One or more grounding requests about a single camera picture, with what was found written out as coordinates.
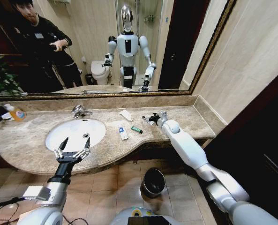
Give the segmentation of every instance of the black jacket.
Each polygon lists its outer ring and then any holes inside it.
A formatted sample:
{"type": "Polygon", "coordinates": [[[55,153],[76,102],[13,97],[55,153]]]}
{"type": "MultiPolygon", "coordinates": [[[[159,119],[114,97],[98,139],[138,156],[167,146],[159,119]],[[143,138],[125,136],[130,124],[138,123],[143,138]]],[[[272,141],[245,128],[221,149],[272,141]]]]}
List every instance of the black jacket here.
{"type": "Polygon", "coordinates": [[[51,21],[39,16],[37,26],[32,26],[27,20],[21,20],[15,26],[19,32],[17,39],[19,48],[26,54],[30,62],[43,65],[51,61],[57,66],[73,63],[73,59],[64,51],[55,52],[50,43],[65,39],[72,45],[71,39],[58,29],[51,21]]]}

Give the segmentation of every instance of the soap bottle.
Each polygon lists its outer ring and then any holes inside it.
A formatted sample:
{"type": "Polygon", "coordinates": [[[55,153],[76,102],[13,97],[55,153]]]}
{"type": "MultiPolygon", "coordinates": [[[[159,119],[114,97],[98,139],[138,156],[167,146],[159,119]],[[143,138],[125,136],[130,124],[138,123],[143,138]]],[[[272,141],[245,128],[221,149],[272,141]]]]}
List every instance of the soap bottle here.
{"type": "Polygon", "coordinates": [[[11,104],[5,104],[4,107],[8,110],[14,120],[22,121],[25,119],[26,114],[21,109],[13,107],[11,104]]]}

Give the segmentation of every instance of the man's hand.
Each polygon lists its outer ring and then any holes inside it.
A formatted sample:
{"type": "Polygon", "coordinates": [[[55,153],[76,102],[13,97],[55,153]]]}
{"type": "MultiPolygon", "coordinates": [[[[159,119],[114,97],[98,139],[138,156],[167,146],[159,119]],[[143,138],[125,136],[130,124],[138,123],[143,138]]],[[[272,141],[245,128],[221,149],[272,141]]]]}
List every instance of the man's hand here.
{"type": "Polygon", "coordinates": [[[56,50],[54,50],[54,51],[55,51],[55,52],[60,52],[60,51],[62,51],[62,49],[63,49],[64,46],[67,46],[67,45],[68,45],[68,41],[67,41],[66,39],[63,39],[63,40],[59,40],[59,41],[50,43],[49,45],[54,45],[54,46],[56,46],[56,50]]]}

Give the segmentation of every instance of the chrome faucet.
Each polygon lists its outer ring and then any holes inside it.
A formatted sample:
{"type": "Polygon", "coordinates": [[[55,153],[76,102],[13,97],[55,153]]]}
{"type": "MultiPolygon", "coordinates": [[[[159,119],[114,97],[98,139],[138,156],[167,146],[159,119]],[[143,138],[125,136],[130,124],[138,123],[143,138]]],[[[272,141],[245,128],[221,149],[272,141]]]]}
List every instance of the chrome faucet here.
{"type": "Polygon", "coordinates": [[[77,119],[79,116],[91,116],[93,114],[92,112],[85,110],[82,105],[75,106],[71,112],[75,113],[75,119],[77,119]]]}

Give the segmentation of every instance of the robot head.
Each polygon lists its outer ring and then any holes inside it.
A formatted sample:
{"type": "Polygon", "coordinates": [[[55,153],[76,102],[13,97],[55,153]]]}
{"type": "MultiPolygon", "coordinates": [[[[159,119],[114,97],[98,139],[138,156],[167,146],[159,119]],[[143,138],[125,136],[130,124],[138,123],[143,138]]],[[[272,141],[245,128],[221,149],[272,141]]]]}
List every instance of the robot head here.
{"type": "Polygon", "coordinates": [[[124,5],[121,9],[121,21],[125,32],[131,31],[131,26],[133,24],[133,13],[131,12],[131,7],[124,5]]]}

